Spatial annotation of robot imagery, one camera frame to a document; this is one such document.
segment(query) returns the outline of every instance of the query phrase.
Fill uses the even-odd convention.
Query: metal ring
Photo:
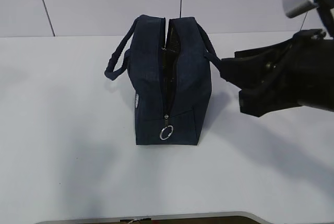
[[[163,134],[163,132],[164,132],[167,128],[169,128],[169,127],[171,128],[171,132],[168,134],[168,136],[167,136],[166,138],[162,138],[162,134]],[[160,132],[160,139],[161,139],[161,140],[166,140],[166,139],[168,139],[169,137],[171,137],[173,131],[174,131],[174,127],[173,127],[172,125],[169,125],[169,126],[164,127],[164,128],[161,130],[161,132]]]

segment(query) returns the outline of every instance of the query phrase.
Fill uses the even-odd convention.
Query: fabric bag
[[[141,15],[112,54],[105,76],[115,80],[126,69],[136,90],[137,145],[197,145],[211,96],[210,63],[218,67],[213,46],[195,18]],[[115,65],[125,51],[122,67]]]

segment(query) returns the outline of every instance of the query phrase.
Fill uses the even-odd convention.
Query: navy blue bag
[[[133,34],[122,67],[115,65]],[[105,76],[116,79],[125,69],[136,90],[137,145],[197,145],[211,96],[211,61],[220,60],[195,18],[169,21],[141,15],[112,54]]]

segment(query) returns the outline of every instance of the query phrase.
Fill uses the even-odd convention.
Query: zipper pull ring
[[[164,116],[164,120],[165,120],[165,127],[161,130],[161,132],[160,132],[160,139],[161,140],[166,140],[166,139],[168,139],[169,137],[171,137],[171,135],[172,135],[172,133],[173,133],[173,131],[174,131],[174,127],[172,126],[172,125],[168,125],[169,124],[169,115],[168,114],[166,114],[165,116]],[[162,137],[162,134],[163,134],[163,132],[165,132],[168,128],[170,128],[170,132],[169,132],[169,134],[164,138],[164,137]]]

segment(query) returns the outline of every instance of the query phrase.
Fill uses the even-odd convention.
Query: bag handle
[[[115,66],[118,62],[118,59],[120,58],[120,55],[126,46],[126,43],[131,38],[132,34],[135,31],[137,21],[138,21],[138,18],[135,19],[134,23],[132,24],[130,30],[127,32],[126,36],[124,36],[124,38],[121,40],[120,44],[116,48],[115,52],[111,55],[111,58],[108,62],[108,66],[106,67],[104,71],[104,75],[108,79],[115,80],[119,75],[121,75],[126,70],[127,62],[130,57],[130,49],[128,49],[124,53],[124,59],[123,59],[122,66],[118,70],[114,71]]]
[[[204,57],[210,61],[218,70],[220,70],[220,59],[217,57],[217,54],[213,48],[213,45],[209,39],[209,36],[207,35],[206,31],[204,31],[204,29],[198,24],[197,24],[197,27],[198,27],[198,30],[199,30],[199,33],[203,39],[203,42],[204,42],[204,45],[207,49],[207,52],[204,54]]]

